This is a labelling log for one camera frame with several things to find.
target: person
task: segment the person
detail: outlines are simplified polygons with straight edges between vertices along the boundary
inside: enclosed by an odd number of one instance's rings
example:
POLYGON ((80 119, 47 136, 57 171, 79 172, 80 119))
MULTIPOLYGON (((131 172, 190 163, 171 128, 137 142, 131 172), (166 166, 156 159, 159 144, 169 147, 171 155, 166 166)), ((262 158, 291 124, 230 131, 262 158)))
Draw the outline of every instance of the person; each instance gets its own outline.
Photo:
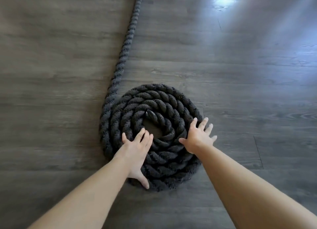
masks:
MULTIPOLYGON (((213 125, 205 130, 207 122, 205 118, 196 127, 194 118, 187 139, 179 141, 201 160, 236 228, 317 228, 317 217, 312 212, 215 148, 213 143, 217 137, 209 137, 213 125)), ((123 133, 122 141, 123 146, 108 164, 29 228, 99 229, 127 177, 138 179, 148 189, 141 166, 153 135, 143 128, 133 141, 123 133)))

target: person's left arm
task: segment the person's left arm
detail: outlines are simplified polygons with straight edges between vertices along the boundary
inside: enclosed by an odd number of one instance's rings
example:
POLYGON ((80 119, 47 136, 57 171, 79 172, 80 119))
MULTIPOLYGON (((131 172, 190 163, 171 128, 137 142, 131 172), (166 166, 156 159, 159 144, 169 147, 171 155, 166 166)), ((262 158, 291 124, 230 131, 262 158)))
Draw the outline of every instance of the person's left arm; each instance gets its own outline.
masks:
POLYGON ((29 229, 99 229, 127 177, 138 179, 148 189, 149 182, 142 174, 141 166, 153 135, 143 128, 134 141, 129 141, 124 133, 122 141, 123 146, 108 164, 76 187, 29 229))

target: spiral rope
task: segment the spiral rope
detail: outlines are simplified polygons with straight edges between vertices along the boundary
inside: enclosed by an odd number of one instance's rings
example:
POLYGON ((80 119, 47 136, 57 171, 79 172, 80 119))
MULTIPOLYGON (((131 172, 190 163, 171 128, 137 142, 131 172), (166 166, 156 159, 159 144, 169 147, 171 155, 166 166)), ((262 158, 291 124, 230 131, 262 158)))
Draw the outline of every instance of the spiral rope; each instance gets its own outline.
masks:
MULTIPOLYGON (((178 139, 187 137, 194 117, 200 123, 202 116, 190 99, 174 87, 164 84, 141 85, 117 98, 141 1, 135 0, 134 3, 128 31, 102 107, 99 131, 104 155, 112 159, 122 146, 123 132, 129 140, 133 140, 143 127, 143 119, 148 119, 159 127, 163 136, 153 140, 141 171, 149 180, 150 189, 161 191, 177 187, 197 171, 199 159, 188 153, 178 139)), ((130 183, 138 185, 133 179, 130 183)))

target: rope coil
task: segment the rope coil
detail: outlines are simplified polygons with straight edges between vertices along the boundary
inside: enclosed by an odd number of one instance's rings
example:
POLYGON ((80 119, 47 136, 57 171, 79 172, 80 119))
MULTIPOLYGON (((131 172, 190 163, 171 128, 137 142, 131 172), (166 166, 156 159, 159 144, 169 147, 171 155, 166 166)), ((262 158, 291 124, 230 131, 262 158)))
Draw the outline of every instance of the rope coil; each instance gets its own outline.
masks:
POLYGON ((122 146, 123 132, 129 140, 133 140, 143 127, 143 119, 148 119, 160 127, 163 136, 153 140, 141 171, 149 180, 150 189, 161 191, 177 187, 197 171, 199 159, 188 153, 178 139, 187 137, 194 117, 197 117, 200 123, 202 116, 190 99, 174 87, 164 84, 141 85, 117 99, 141 1, 135 0, 128 31, 102 107, 99 131, 104 154, 108 159, 112 159, 122 146))

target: forearm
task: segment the forearm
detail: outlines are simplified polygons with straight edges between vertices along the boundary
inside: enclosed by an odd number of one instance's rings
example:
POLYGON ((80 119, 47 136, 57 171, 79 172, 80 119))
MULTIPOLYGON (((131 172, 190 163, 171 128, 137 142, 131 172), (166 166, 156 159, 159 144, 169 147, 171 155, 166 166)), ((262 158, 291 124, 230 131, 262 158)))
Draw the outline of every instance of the forearm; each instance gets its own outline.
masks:
POLYGON ((317 228, 313 213, 215 147, 197 151, 237 228, 317 228))
POLYGON ((129 174, 122 158, 114 158, 56 204, 31 229, 100 229, 129 174))

